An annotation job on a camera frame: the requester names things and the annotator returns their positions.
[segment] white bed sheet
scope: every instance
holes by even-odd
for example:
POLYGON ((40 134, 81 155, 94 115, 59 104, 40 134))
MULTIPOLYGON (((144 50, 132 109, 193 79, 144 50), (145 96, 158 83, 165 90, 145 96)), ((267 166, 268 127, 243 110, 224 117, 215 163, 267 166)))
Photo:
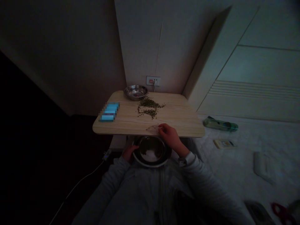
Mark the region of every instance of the white bed sheet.
MULTIPOLYGON (((238 124, 236 132, 205 128, 205 136, 192 138, 198 154, 221 181, 232 197, 250 214, 243 201, 260 202, 276 224, 281 224, 270 203, 283 206, 300 199, 300 124, 213 116, 238 124), (230 139, 237 148, 217 149, 214 139, 230 139), (253 153, 264 152, 275 158, 276 185, 271 185, 253 171, 253 153)), ((207 116, 199 115, 200 120, 207 116)))

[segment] wall socket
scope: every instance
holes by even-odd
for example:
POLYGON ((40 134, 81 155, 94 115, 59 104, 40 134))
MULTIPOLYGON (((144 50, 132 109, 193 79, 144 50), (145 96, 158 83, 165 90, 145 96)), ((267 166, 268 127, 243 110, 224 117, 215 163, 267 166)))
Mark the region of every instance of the wall socket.
POLYGON ((147 76, 147 79, 146 79, 146 84, 147 85, 153 85, 154 81, 155 81, 155 86, 160 85, 160 77, 147 76))

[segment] person's left hand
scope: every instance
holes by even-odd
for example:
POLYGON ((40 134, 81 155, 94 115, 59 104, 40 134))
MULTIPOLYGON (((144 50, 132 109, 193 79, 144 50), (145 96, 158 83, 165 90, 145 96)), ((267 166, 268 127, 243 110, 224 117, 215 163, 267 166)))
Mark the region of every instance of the person's left hand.
POLYGON ((133 159, 132 159, 132 153, 134 152, 134 150, 138 149, 137 145, 129 145, 125 151, 123 152, 122 156, 123 158, 129 162, 132 163, 133 159))

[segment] green bottle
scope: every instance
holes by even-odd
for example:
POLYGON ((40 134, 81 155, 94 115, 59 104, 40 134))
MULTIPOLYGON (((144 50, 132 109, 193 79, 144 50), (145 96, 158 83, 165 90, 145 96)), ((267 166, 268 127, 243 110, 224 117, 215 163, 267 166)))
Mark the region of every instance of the green bottle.
POLYGON ((203 125, 209 128, 218 129, 218 130, 225 130, 225 131, 237 131, 238 125, 235 123, 225 122, 221 120, 215 120, 212 117, 207 117, 203 121, 203 125))

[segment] red scissors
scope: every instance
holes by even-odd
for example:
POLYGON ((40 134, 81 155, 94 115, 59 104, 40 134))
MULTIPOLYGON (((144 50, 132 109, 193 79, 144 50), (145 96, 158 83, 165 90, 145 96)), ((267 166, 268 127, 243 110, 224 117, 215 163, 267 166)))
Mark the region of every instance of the red scissors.
POLYGON ((279 217, 283 225, 286 225, 287 221, 290 221, 292 225, 297 225, 295 218, 288 213, 287 208, 279 205, 278 203, 271 203, 271 207, 274 214, 279 217))

